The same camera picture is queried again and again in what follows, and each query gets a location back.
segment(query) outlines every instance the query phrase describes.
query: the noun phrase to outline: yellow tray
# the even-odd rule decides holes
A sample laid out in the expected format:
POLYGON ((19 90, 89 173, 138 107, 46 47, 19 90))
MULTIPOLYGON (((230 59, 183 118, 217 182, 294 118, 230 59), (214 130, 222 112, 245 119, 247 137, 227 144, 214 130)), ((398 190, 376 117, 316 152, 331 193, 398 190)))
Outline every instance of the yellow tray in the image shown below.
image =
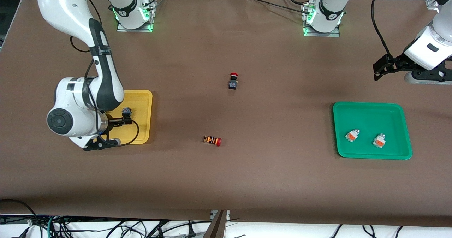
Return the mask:
MULTIPOLYGON (((113 111, 107 112, 113 118, 122 117, 124 107, 132 110, 132 119, 140 127, 140 133, 131 144, 143 144, 149 139, 150 111, 152 108, 152 93, 148 90, 125 90, 124 101, 113 111)), ((134 124, 115 127, 110 131, 110 138, 119 138, 121 144, 130 142, 137 134, 134 124)))

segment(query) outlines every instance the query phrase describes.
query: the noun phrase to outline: plastic tray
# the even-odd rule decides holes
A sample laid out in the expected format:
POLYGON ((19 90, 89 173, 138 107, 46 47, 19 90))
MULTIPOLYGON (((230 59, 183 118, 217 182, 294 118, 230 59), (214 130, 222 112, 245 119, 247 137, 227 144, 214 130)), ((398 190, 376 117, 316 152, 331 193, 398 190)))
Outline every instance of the plastic tray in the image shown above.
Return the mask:
MULTIPOLYGON (((109 111, 112 117, 121 117, 123 107, 132 109, 132 119, 140 127, 140 133, 131 144, 143 144, 149 139, 150 132, 150 112, 152 108, 152 93, 148 90, 125 90, 124 101, 113 111, 109 111)), ((119 138, 121 144, 128 143, 137 134, 137 127, 126 125, 115 127, 110 131, 110 138, 119 138)))
POLYGON ((401 106, 387 103, 337 102, 333 106, 337 149, 341 156, 357 159, 410 159, 410 136, 401 106), (358 129, 358 138, 345 135, 358 129), (383 133, 386 144, 377 148, 374 138, 383 133))

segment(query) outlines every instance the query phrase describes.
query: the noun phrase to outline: brown table surface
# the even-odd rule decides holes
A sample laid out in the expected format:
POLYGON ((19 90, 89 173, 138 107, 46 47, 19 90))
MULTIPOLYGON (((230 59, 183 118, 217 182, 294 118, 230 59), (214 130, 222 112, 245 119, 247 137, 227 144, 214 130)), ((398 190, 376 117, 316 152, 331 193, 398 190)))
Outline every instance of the brown table surface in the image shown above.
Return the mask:
MULTIPOLYGON (((154 32, 115 32, 107 0, 93 1, 124 89, 154 95, 151 137, 84 152, 47 128, 55 86, 82 77, 90 55, 23 0, 0 53, 1 198, 39 214, 207 219, 230 209, 241 221, 452 226, 452 87, 410 85, 404 73, 373 80, 384 49, 371 0, 350 0, 339 38, 304 37, 299 14, 254 0, 164 0, 154 32), (400 104, 413 157, 340 157, 337 101, 400 104)), ((435 12, 378 0, 375 14, 398 55, 435 12)))

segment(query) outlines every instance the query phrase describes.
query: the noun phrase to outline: green tray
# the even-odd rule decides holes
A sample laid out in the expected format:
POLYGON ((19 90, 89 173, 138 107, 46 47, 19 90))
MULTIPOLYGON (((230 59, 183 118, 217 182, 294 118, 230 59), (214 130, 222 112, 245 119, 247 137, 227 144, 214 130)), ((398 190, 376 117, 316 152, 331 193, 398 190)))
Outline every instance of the green tray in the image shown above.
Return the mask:
POLYGON ((401 106, 387 103, 337 102, 333 106, 337 149, 341 156, 357 159, 410 159, 413 156, 405 115, 401 106), (358 129, 358 138, 349 142, 345 135, 358 129), (373 139, 386 135, 383 148, 373 139))

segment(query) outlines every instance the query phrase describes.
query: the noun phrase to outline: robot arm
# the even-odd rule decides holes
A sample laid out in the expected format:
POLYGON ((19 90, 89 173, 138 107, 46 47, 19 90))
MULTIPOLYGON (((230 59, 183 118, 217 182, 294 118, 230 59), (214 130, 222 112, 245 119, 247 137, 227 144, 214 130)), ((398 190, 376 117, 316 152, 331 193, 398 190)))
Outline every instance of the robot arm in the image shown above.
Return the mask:
POLYGON ((452 70, 445 67, 445 60, 452 56, 452 0, 436 1, 439 13, 402 55, 392 58, 386 54, 374 63, 375 81, 388 73, 411 71, 405 76, 409 83, 452 84, 452 70))
POLYGON ((315 11, 307 19, 313 29, 318 32, 332 32, 340 24, 345 5, 349 0, 313 0, 315 11))
MULTIPOLYGON (((47 115, 47 125, 53 132, 69 137, 85 149, 109 127, 103 111, 117 108, 124 98, 107 36, 92 17, 86 0, 37 1, 42 17, 51 26, 88 45, 96 66, 97 77, 62 79, 55 89, 55 105, 47 115)), ((118 140, 110 141, 119 144, 118 140)))
POLYGON ((137 29, 150 20, 145 14, 149 0, 109 0, 118 21, 126 29, 137 29))

